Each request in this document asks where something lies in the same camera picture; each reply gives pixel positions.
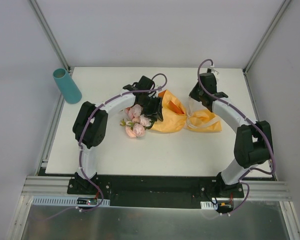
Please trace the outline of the cream ribbon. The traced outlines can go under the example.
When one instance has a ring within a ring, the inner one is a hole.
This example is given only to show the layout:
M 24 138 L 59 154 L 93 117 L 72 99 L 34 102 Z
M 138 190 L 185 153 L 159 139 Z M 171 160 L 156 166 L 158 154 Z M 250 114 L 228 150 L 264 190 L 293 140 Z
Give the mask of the cream ribbon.
M 219 133 L 222 131 L 221 118 L 211 112 L 201 102 L 188 97 L 186 108 L 186 128 L 198 133 Z

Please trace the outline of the orange wrapping paper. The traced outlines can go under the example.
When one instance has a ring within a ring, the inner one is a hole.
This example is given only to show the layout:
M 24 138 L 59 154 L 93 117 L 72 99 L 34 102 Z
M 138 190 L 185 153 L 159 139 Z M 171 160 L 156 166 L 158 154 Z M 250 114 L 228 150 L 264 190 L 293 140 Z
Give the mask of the orange wrapping paper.
M 151 130 L 160 133 L 176 133 L 181 129 L 187 129 L 187 107 L 169 90 L 159 94 L 162 98 L 163 121 L 156 121 Z

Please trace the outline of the pink artificial flower bouquet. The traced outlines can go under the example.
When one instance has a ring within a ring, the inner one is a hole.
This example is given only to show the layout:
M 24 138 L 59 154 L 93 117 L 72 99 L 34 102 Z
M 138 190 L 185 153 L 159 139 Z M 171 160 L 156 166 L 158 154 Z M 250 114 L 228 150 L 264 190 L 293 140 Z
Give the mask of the pink artificial flower bouquet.
M 130 138 L 141 138 L 145 135 L 146 130 L 150 129 L 153 121 L 146 117 L 143 113 L 143 108 L 139 104 L 124 109 L 127 119 L 120 121 L 120 126 L 124 127 L 125 133 Z

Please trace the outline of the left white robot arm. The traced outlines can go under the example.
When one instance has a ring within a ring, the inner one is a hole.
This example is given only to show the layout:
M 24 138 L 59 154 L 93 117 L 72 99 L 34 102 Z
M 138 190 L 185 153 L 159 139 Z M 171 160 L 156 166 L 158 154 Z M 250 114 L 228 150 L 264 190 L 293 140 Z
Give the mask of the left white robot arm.
M 112 98 L 98 104 L 89 101 L 81 105 L 72 132 L 78 142 L 78 168 L 74 174 L 75 184 L 84 194 L 92 194 L 96 187 L 96 150 L 106 135 L 108 119 L 129 107 L 139 105 L 140 115 L 145 118 L 146 129 L 150 129 L 157 121 L 163 121 L 162 98 L 158 92 L 168 83 L 167 77 L 162 86 L 155 86 L 153 78 L 142 76 L 138 82 L 125 85 L 121 92 Z

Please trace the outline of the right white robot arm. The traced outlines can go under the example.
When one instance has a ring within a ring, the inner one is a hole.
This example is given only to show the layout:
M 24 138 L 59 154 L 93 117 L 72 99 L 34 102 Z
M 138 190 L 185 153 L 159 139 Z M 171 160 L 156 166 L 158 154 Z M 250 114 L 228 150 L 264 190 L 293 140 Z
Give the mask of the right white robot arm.
M 217 80 L 211 72 L 198 75 L 198 83 L 189 97 L 220 117 L 235 133 L 234 160 L 218 173 L 212 189 L 216 196 L 227 197 L 251 170 L 271 159 L 273 143 L 270 124 L 265 120 L 250 120 L 232 105 L 228 95 L 217 91 Z

